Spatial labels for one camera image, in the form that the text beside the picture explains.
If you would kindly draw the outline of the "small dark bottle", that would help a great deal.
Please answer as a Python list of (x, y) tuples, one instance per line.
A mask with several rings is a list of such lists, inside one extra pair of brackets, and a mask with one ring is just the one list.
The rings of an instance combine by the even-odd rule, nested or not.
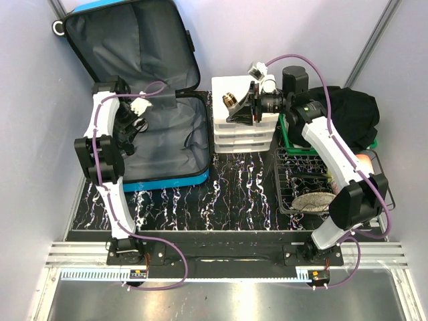
[(224, 94), (222, 96), (222, 100), (224, 105), (228, 109), (234, 107), (237, 104), (237, 99), (231, 92), (227, 92), (226, 94)]

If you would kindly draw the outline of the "small black round jar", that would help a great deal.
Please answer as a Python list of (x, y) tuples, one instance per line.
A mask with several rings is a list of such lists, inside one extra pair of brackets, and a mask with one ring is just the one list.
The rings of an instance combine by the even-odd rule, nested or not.
[(121, 150), (121, 153), (125, 154), (126, 156), (132, 156), (135, 153), (135, 147), (130, 142), (119, 142), (118, 147)]

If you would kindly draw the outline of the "white plastic drawer unit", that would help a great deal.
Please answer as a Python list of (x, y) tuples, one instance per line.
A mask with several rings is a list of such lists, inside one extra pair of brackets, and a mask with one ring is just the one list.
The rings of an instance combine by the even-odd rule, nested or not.
[(240, 101), (247, 94), (251, 82), (256, 83), (257, 80), (251, 76), (211, 78), (213, 133), (217, 153), (259, 152), (270, 149), (278, 114), (265, 113), (262, 120), (254, 122), (252, 126), (226, 121), (229, 111), (223, 102), (223, 96), (231, 93)]

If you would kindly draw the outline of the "green plastic tray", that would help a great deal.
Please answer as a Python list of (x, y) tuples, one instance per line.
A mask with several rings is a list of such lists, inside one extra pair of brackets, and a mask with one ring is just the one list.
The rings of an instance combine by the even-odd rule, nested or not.
[(285, 148), (288, 150), (288, 154), (290, 155), (317, 155), (318, 153), (313, 148), (304, 148), (299, 145), (293, 145), (288, 138), (288, 123), (286, 122), (286, 118), (284, 115), (279, 116), (281, 133), (284, 138)]

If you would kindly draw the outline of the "blue fish-print suitcase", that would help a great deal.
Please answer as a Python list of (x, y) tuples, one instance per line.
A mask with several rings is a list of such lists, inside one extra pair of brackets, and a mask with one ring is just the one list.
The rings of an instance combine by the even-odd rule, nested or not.
[(196, 88), (200, 71), (191, 37), (172, 1), (95, 1), (53, 24), (94, 80), (119, 76), (132, 101), (153, 105), (148, 129), (124, 159), (125, 193), (198, 185), (207, 180), (211, 149), (207, 107)]

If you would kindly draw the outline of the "large black garment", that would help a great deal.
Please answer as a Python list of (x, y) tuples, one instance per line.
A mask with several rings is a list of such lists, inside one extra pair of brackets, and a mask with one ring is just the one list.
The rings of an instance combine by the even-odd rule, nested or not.
[[(331, 121), (354, 154), (367, 149), (377, 136), (376, 125), (379, 123), (380, 114), (375, 97), (364, 92), (352, 90), (348, 87), (328, 86), (330, 104), (332, 110)], [(327, 103), (323, 87), (311, 88), (308, 90), (305, 101), (300, 99), (297, 102), (319, 102), (325, 112), (321, 116), (327, 117)], [(310, 148), (311, 145), (303, 139), (301, 133), (304, 124), (292, 127), (288, 130), (290, 142), (296, 146)]]

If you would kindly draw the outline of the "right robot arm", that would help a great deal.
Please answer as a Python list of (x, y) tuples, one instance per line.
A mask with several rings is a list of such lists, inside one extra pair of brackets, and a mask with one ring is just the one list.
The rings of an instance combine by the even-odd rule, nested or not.
[(283, 114), (289, 128), (299, 129), (327, 166), (338, 194), (328, 206), (327, 220), (297, 250), (309, 264), (318, 265), (362, 224), (389, 213), (385, 203), (389, 182), (384, 174), (375, 175), (365, 168), (346, 145), (331, 121), (331, 109), (310, 99), (305, 68), (284, 68), (282, 89), (270, 92), (262, 85), (266, 72), (263, 64), (253, 65), (248, 71), (253, 80), (243, 98), (230, 92), (223, 95), (229, 113), (226, 121), (250, 126), (265, 113)]

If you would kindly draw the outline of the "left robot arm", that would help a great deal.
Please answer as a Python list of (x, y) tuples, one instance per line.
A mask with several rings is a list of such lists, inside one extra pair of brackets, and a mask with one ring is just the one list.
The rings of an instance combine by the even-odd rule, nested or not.
[(131, 108), (134, 95), (119, 76), (110, 76), (92, 88), (94, 107), (88, 129), (74, 141), (87, 180), (96, 186), (111, 224), (109, 265), (136, 265), (144, 261), (144, 246), (135, 237), (123, 180), (124, 159), (135, 152), (133, 140), (146, 130), (146, 120)]

